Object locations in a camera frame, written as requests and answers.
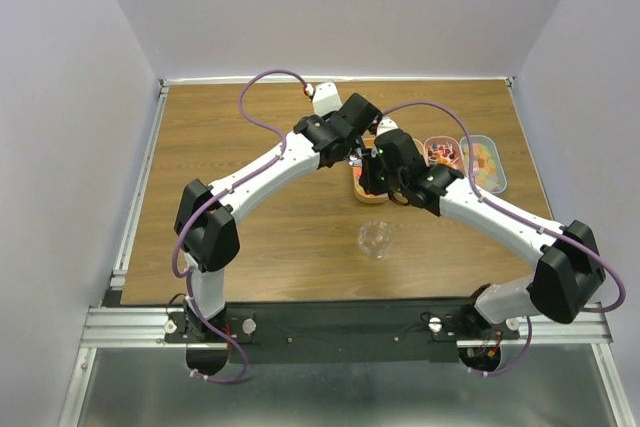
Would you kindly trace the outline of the silver metal scoop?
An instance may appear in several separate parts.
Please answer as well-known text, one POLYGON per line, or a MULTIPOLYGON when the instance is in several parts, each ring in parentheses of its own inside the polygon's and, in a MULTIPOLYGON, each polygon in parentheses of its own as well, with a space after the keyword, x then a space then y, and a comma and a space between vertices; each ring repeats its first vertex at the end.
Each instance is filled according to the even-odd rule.
POLYGON ((356 147, 347 159, 351 167, 361 167, 370 164, 376 156, 376 149, 371 147, 356 147))

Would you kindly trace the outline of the clear glass jar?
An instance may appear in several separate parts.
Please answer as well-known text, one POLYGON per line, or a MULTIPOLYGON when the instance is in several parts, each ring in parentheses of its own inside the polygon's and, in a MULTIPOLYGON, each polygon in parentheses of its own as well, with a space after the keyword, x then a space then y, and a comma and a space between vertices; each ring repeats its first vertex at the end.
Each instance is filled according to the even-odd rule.
POLYGON ((378 260, 389 252, 392 240, 393 230, 388 223, 371 220, 360 227, 357 244, 365 256, 378 260))

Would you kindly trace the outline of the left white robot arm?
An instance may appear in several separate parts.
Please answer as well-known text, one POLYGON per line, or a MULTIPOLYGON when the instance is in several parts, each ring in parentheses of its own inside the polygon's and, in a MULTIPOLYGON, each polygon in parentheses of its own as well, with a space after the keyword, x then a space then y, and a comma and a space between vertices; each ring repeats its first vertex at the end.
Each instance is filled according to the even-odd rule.
POLYGON ((381 111, 359 94, 336 111, 301 118, 280 142, 241 170, 183 190, 174 224, 171 265, 187 283, 187 329, 201 342, 221 332, 224 269, 239 253, 238 227, 261 202, 289 183, 346 160, 373 131, 381 111))

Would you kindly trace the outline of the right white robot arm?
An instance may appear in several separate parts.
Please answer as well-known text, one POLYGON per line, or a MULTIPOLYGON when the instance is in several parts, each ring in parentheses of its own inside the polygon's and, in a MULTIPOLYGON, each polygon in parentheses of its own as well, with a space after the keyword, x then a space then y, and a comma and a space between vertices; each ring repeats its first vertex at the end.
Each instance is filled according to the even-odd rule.
POLYGON ((514 317, 543 315, 570 324, 604 283, 592 229, 537 217, 469 182, 463 172, 428 165, 412 137, 389 119, 376 128, 362 155, 361 185, 372 194, 401 195, 405 204, 459 221, 501 243, 533 272, 478 288, 460 314, 460 326, 480 339, 514 317))

